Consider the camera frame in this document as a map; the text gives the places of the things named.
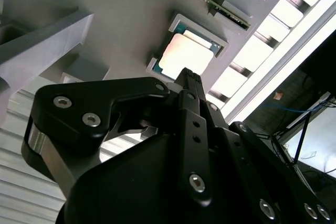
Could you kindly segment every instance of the metal frame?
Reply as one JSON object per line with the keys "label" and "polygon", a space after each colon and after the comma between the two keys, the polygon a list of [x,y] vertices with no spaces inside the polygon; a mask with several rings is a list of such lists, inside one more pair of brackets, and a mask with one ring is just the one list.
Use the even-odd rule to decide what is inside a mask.
{"label": "metal frame", "polygon": [[336,28],[336,0],[320,0],[222,109],[230,123],[243,121]]}

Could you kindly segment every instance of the green circuit board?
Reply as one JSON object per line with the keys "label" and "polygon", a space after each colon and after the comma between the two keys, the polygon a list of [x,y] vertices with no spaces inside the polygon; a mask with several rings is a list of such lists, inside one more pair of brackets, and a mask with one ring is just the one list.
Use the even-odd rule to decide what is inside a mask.
{"label": "green circuit board", "polygon": [[213,0],[203,0],[209,4],[209,6],[216,11],[218,11],[220,14],[231,20],[233,23],[240,26],[242,29],[247,30],[250,27],[250,24],[244,21],[242,18],[238,17],[237,15],[233,14],[229,10],[225,9],[224,7],[218,5]]}

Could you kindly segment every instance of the blue cable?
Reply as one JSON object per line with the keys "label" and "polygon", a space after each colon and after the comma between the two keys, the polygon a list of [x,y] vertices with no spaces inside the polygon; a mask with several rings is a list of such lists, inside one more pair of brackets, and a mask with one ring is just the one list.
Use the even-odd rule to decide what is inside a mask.
{"label": "blue cable", "polygon": [[279,108],[279,109],[287,110],[287,111],[291,111],[291,112],[296,112],[296,113],[305,113],[305,112],[312,112],[312,111],[319,110],[323,106],[323,103],[320,103],[314,109],[311,109],[311,110],[294,110],[294,109],[290,109],[290,108],[287,108],[287,107],[284,107],[284,106],[278,105],[278,104],[265,104],[264,106],[265,107],[275,107],[275,108]]}

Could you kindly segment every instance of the black metal bracket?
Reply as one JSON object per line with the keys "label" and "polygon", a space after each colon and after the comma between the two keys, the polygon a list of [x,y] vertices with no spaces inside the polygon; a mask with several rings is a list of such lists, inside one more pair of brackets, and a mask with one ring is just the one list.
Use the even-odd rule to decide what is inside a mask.
{"label": "black metal bracket", "polygon": [[[66,195],[57,223],[107,223],[112,211],[115,223],[334,222],[248,127],[228,127],[199,75],[184,69],[175,84],[137,78],[36,93],[22,154]],[[103,141],[134,132],[148,138],[100,163]]]}

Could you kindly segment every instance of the screw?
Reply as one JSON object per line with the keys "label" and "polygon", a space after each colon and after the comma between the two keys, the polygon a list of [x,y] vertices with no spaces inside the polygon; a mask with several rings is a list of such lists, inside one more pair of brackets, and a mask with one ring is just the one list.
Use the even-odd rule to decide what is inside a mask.
{"label": "screw", "polygon": [[212,103],[210,103],[210,108],[212,108],[214,111],[218,110],[217,106]]}
{"label": "screw", "polygon": [[204,181],[197,174],[192,174],[189,177],[189,183],[196,192],[198,192],[198,193],[204,192],[204,190],[205,190]]}
{"label": "screw", "polygon": [[54,105],[56,107],[59,107],[59,108],[62,108],[62,109],[66,109],[66,108],[71,107],[72,102],[67,97],[55,97],[54,98]]}
{"label": "screw", "polygon": [[330,220],[330,215],[327,211],[325,211],[320,205],[317,205],[317,209],[320,212],[320,214],[325,217],[326,220]]}
{"label": "screw", "polygon": [[82,117],[83,123],[90,127],[97,127],[100,124],[100,118],[96,114],[86,113]]}
{"label": "screw", "polygon": [[265,200],[261,199],[259,202],[260,209],[263,211],[263,213],[270,219],[275,219],[275,212],[273,208],[267,203]]}
{"label": "screw", "polygon": [[157,85],[155,85],[155,86],[156,86],[157,89],[160,89],[160,90],[162,90],[162,91],[164,90],[164,87],[163,87],[162,85],[160,85],[160,84],[157,84]]}
{"label": "screw", "polygon": [[242,124],[239,125],[239,128],[244,131],[244,132],[247,132],[247,129],[245,128],[245,126],[243,126]]}
{"label": "screw", "polygon": [[191,99],[195,99],[195,97],[194,97],[193,94],[188,93],[187,96],[188,96],[189,98],[191,98]]}
{"label": "screw", "polygon": [[314,220],[317,220],[316,212],[306,203],[305,203],[305,210],[310,215],[311,218],[313,218]]}

